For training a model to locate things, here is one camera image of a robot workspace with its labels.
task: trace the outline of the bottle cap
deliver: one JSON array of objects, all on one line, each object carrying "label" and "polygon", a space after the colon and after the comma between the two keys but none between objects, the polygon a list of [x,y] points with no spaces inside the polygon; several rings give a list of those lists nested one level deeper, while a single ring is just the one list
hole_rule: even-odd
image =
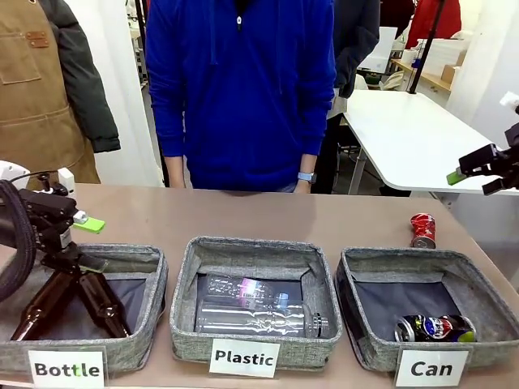
[{"label": "bottle cap", "polygon": [[324,338],[328,335],[329,322],[328,318],[321,316],[319,313],[313,314],[314,328],[317,330],[317,338]]}]

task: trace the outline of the white wall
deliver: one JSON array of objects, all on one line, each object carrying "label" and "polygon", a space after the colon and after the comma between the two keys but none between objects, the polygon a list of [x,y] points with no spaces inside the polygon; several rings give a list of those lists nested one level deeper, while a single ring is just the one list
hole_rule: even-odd
[{"label": "white wall", "polygon": [[102,182],[111,185],[160,186],[161,178],[144,112],[125,2],[66,2],[87,35],[121,139],[122,150],[96,154],[97,170]]},{"label": "white wall", "polygon": [[[448,109],[501,147],[504,132],[519,116],[499,104],[507,92],[519,93],[519,2],[487,1],[469,47]],[[496,262],[508,250],[519,252],[519,199],[461,195],[454,216]]]},{"label": "white wall", "polygon": [[483,0],[460,0],[460,8],[461,28],[466,31],[474,31],[483,8]]}]

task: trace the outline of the red can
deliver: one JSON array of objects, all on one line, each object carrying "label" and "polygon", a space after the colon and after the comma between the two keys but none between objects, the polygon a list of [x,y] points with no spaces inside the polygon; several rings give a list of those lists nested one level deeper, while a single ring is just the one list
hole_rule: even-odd
[{"label": "red can", "polygon": [[428,213],[418,213],[411,217],[411,225],[414,229],[412,247],[419,249],[435,249],[436,222]]}]

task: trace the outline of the label card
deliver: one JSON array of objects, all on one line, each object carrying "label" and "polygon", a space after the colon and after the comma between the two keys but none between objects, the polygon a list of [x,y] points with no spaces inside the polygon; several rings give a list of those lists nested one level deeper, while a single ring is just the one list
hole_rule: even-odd
[{"label": "label card", "polygon": [[35,387],[105,387],[102,351],[29,350],[28,356]]},{"label": "label card", "polygon": [[468,350],[401,350],[395,386],[457,387],[468,356]]},{"label": "label card", "polygon": [[210,373],[272,378],[279,344],[213,339]]}]

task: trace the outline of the wristwatch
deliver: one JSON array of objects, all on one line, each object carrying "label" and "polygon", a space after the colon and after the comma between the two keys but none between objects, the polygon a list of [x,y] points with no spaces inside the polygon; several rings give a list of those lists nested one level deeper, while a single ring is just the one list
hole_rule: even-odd
[{"label": "wristwatch", "polygon": [[311,184],[315,184],[315,181],[317,180],[317,174],[315,174],[315,173],[301,173],[301,172],[299,172],[298,180],[308,181]]}]

